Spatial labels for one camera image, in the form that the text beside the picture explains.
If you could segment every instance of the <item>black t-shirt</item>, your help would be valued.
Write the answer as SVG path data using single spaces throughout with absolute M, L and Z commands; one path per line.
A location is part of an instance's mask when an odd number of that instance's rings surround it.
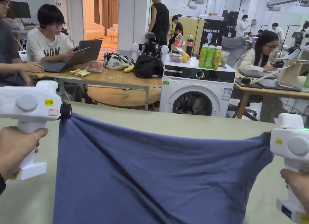
M 183 26 L 182 26 L 182 23 L 178 22 L 177 25 L 176 25 L 176 28 L 175 28 L 175 31 L 181 31 L 181 35 L 183 36 Z
M 162 3 L 156 3 L 153 6 L 157 9 L 157 17 L 152 32 L 160 37 L 160 42 L 167 42 L 170 13 L 167 7 Z

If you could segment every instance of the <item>washing machine dial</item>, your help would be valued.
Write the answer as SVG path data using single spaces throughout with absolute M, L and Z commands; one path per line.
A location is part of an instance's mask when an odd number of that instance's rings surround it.
M 202 70 L 198 70 L 198 71 L 196 71 L 195 76 L 198 79 L 202 79 L 202 78 L 204 78 L 204 72 Z

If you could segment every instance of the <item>black bag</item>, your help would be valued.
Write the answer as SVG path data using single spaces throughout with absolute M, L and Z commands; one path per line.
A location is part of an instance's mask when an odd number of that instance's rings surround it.
M 146 54 L 141 54 L 134 65 L 134 74 L 141 79 L 150 79 L 154 75 L 161 78 L 163 71 L 164 64 L 162 60 Z

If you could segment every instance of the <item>hand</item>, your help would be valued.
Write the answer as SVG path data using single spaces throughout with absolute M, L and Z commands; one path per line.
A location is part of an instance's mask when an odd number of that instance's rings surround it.
M 309 215 L 309 175 L 302 175 L 288 169 L 283 169 L 280 173 L 281 177 L 285 179 L 286 187 L 292 189 Z
M 274 67 L 272 67 L 272 66 L 265 66 L 264 68 L 263 68 L 264 70 L 264 72 L 267 72 L 267 71 L 275 71 L 275 70 L 277 70 L 276 68 L 274 68 Z
M 75 50 L 76 48 L 72 48 L 70 50 L 68 50 L 67 52 L 62 54 L 62 58 L 61 61 L 66 62 L 68 61 L 68 59 L 74 54 L 73 50 Z
M 0 174 L 5 181 L 19 170 L 19 164 L 35 146 L 39 146 L 39 140 L 47 133 L 47 128 L 39 129 L 30 134 L 20 132 L 17 127 L 6 127 L 1 130 Z
M 18 69 L 20 69 L 23 72 L 30 72 L 30 73 L 44 72 L 44 68 L 40 65 L 39 62 L 20 63 L 18 64 Z

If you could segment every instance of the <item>blue t-shirt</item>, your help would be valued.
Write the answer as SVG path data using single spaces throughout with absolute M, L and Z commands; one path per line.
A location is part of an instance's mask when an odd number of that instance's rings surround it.
M 62 120 L 54 224 L 240 224 L 270 134 L 151 134 L 78 114 Z

